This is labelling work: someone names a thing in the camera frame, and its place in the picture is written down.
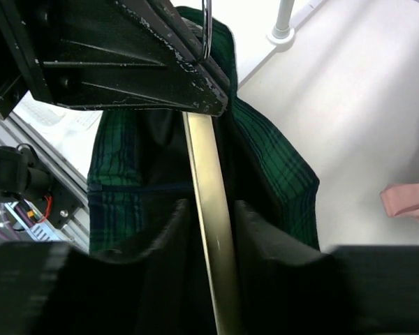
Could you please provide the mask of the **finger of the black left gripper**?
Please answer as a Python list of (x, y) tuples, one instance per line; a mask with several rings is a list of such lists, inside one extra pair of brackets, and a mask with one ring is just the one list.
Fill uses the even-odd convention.
[(229, 81), (199, 24), (169, 1), (0, 1), (0, 119), (26, 93), (77, 111), (168, 109), (217, 117)]

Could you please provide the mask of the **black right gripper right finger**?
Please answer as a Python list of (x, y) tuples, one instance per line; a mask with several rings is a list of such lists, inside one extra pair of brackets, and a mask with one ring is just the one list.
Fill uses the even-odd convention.
[(250, 334), (419, 334), (419, 246), (322, 253), (235, 204)]

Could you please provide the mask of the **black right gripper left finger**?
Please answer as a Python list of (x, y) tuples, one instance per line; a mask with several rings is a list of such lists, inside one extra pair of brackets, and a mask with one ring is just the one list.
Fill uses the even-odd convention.
[(0, 334), (214, 334), (207, 284), (189, 272), (192, 206), (129, 239), (130, 255), (65, 242), (0, 244)]

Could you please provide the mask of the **cream hanger with metal hook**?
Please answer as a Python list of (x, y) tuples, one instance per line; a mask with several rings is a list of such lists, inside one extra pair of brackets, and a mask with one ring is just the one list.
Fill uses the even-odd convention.
[(200, 233), (218, 334), (243, 334), (240, 292), (230, 214), (212, 117), (224, 111), (227, 96), (220, 81), (207, 83), (220, 99), (207, 114), (183, 113)]

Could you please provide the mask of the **green plaid skirt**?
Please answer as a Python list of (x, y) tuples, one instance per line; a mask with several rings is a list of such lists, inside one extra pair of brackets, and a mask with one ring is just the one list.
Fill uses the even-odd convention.
[[(214, 129), (234, 232), (235, 204), (245, 202), (277, 229), (318, 250), (318, 177), (280, 130), (238, 97), (235, 41), (229, 28), (215, 22), (212, 42), (211, 54), (231, 84), (228, 109), (216, 119)], [(187, 200), (193, 215), (189, 272), (203, 278), (210, 298), (178, 113), (104, 112), (87, 186), (89, 252), (98, 257), (128, 257), (129, 239), (164, 223), (175, 203)]]

